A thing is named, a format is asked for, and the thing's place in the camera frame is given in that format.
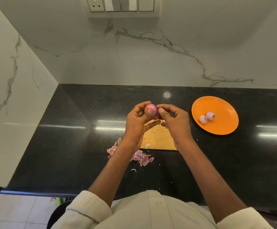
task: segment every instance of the marble wall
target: marble wall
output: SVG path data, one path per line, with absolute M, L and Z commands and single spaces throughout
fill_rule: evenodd
M 57 85 L 0 11 L 0 186 L 11 179 Z
M 162 0 L 87 19 L 80 0 L 0 0 L 59 83 L 277 88 L 277 0 Z

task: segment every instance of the power socket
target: power socket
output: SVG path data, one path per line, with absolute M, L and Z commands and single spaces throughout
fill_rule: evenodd
M 91 12 L 105 12 L 102 0 L 87 0 Z

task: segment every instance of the black countertop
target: black countertop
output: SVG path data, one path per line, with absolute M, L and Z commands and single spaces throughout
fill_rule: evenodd
M 277 89 L 60 84 L 3 193 L 73 196 L 86 190 L 124 134 L 134 105 L 174 104 L 189 113 L 201 96 L 217 96 L 237 111 L 239 126 L 210 134 L 192 119 L 192 135 L 225 181 L 249 206 L 277 209 Z M 203 204 L 178 151 L 149 150 L 154 161 L 131 162 L 116 199 L 145 190 Z

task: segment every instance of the wooden cutting board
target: wooden cutting board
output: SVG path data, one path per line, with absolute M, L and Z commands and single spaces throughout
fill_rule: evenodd
M 148 149 L 177 150 L 169 130 L 161 125 L 154 126 L 152 129 L 145 132 L 141 149 L 144 149 L 146 144 L 150 144 Z

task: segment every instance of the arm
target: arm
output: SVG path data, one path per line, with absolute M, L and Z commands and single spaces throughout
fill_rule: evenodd
M 193 140 L 188 113 L 168 104 L 157 105 L 157 108 L 166 121 L 166 127 L 177 150 L 193 173 L 215 222 L 218 223 L 225 217 L 247 208 Z M 174 113 L 176 117 L 171 117 L 166 110 Z
M 159 120 L 149 123 L 152 110 L 144 114 L 144 108 L 150 101 L 140 103 L 127 116 L 124 138 L 104 167 L 100 175 L 88 189 L 111 206 L 117 188 L 134 153 L 140 148 L 144 133 L 160 123 Z

